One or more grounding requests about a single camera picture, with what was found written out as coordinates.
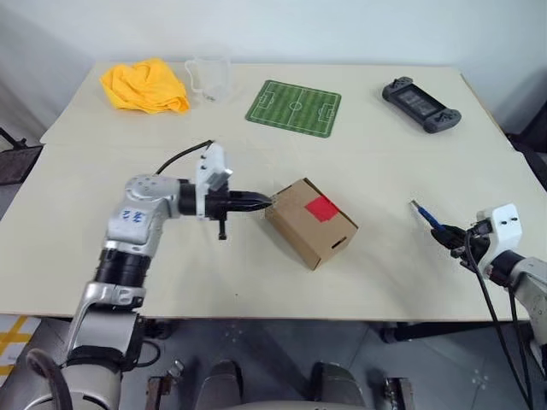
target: green mat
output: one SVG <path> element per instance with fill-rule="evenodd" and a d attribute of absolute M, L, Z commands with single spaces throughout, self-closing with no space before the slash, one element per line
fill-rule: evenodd
<path fill-rule="evenodd" d="M 245 118 L 252 122 L 328 138 L 342 96 L 269 79 Z"/>

